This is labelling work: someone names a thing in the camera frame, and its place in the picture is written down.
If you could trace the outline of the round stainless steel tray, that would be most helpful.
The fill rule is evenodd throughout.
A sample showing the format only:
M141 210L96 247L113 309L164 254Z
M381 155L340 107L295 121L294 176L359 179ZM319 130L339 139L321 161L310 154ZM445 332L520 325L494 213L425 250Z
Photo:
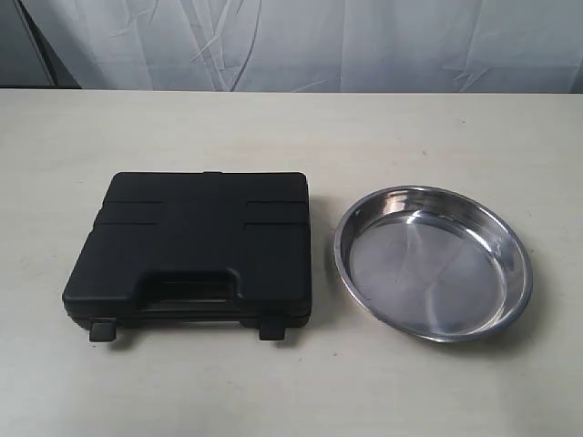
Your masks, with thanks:
M338 277L380 322L419 339L497 335L525 311L533 268L492 209L443 188L397 186L357 200L333 235Z

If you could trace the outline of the white backdrop curtain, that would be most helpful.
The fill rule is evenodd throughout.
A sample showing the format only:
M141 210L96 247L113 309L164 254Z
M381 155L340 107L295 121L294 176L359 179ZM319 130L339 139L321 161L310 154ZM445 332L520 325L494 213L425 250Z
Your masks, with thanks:
M579 1L27 1L83 88L578 93Z

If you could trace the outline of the black plastic tool case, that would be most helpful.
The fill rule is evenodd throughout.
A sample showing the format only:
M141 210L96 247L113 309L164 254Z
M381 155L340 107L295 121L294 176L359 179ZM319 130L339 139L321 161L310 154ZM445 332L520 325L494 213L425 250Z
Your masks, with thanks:
M236 322L283 340L312 313L307 178L117 173L62 301L93 342L172 322Z

